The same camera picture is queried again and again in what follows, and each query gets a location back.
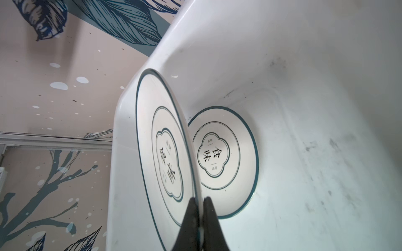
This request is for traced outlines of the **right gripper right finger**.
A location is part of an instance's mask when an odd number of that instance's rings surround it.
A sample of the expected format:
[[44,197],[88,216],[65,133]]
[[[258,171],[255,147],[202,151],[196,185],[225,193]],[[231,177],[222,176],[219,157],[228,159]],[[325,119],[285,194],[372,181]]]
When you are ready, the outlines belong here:
[[204,251],[229,251],[212,199],[203,202]]

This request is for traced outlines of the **white green-rimmed plate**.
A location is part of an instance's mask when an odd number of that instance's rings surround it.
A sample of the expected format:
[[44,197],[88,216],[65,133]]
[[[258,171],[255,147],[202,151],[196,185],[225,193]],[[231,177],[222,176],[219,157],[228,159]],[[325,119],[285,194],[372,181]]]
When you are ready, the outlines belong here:
[[251,200],[259,176],[254,135],[235,111],[211,106],[188,123],[202,194],[214,203],[219,219],[239,214]]
[[165,251],[173,249],[188,202],[201,198],[194,147],[179,103],[165,78],[144,70],[136,93],[136,130],[141,172],[151,217]]

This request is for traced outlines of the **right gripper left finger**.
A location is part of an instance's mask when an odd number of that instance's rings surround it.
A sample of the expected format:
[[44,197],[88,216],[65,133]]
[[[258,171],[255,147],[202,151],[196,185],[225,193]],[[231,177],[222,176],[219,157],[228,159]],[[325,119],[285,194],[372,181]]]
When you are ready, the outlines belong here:
[[200,218],[198,214],[198,206],[196,203],[196,199],[191,198],[188,202],[182,226],[179,230],[179,234],[172,248],[172,251],[199,251],[199,227]]

